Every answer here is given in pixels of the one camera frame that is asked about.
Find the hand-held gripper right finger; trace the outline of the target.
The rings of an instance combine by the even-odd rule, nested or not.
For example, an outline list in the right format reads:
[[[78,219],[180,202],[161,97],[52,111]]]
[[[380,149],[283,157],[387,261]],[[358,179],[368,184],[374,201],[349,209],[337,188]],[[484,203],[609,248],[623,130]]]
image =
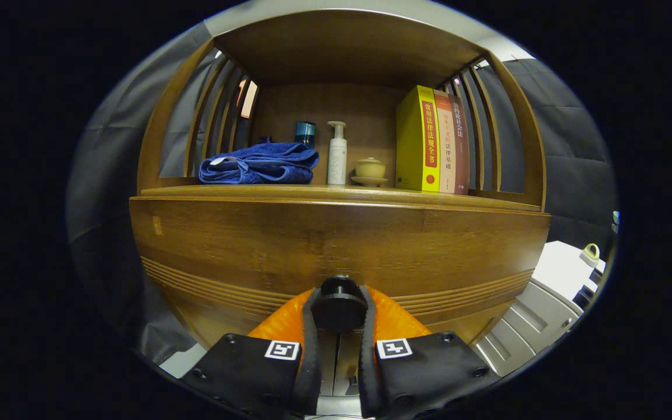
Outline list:
[[[358,359],[363,417],[448,417],[501,380],[454,331],[431,332],[385,293],[360,289],[366,299]]]

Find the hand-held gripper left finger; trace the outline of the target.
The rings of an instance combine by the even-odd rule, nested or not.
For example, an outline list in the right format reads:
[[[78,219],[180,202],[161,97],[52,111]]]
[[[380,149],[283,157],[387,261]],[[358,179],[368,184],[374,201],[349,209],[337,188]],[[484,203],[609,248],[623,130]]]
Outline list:
[[[320,289],[291,298],[246,335],[226,333],[181,378],[243,418],[314,415],[321,386],[312,306]]]

